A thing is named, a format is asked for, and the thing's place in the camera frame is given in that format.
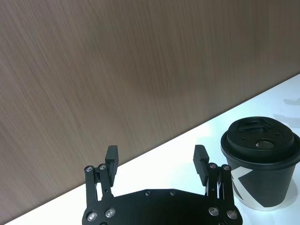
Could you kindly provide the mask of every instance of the black paper cup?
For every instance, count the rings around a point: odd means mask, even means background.
[[[300,161],[300,138],[290,128],[267,117],[237,120],[223,134],[221,150],[242,203],[261,211],[280,206]]]

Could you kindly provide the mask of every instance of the wood grain panel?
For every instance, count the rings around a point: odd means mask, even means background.
[[[0,224],[300,71],[293,0],[0,1]]]

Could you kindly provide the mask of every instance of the white table surface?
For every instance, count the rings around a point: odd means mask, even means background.
[[[277,119],[300,136],[300,75],[120,166],[112,193],[119,196],[148,188],[174,188],[203,195],[204,187],[193,164],[195,144],[205,146],[210,162],[225,164],[226,158],[220,149],[221,136],[232,122],[248,116]],[[167,169],[162,170],[160,165],[165,165]],[[256,211],[240,203],[237,198],[235,205],[243,216],[244,225],[300,224],[299,165],[295,168],[284,204],[279,209]],[[85,185],[82,185],[7,225],[81,225],[85,209]]]

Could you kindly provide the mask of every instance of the bolt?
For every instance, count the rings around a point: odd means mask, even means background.
[[[103,169],[106,168],[106,165],[105,164],[101,164],[99,168],[100,168],[100,170],[103,170]]]
[[[85,169],[85,171],[86,171],[86,172],[89,172],[89,171],[92,171],[92,169],[93,169],[93,167],[88,166],[88,167]]]
[[[230,170],[230,166],[229,165],[223,165],[223,169]]]
[[[210,207],[208,212],[214,217],[219,215],[219,210],[216,207]]]
[[[216,165],[216,164],[214,164],[214,163],[210,163],[210,168],[211,168],[211,169],[216,169],[216,167],[217,167],[217,165]]]
[[[97,218],[97,213],[95,213],[95,212],[90,212],[87,216],[87,220],[90,222],[94,221],[96,218]]]
[[[106,216],[107,218],[113,217],[115,214],[116,214],[116,210],[114,210],[113,208],[108,208],[108,209],[105,211],[105,216]]]
[[[150,196],[150,194],[151,194],[150,191],[146,191],[146,192],[145,192],[145,195],[146,195],[147,197]]]
[[[238,218],[238,214],[234,210],[228,210],[227,211],[227,216],[230,219],[237,219]]]

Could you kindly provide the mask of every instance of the brown wooden surface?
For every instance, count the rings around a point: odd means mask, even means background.
[[[300,1],[1,0],[0,224],[299,71]]]

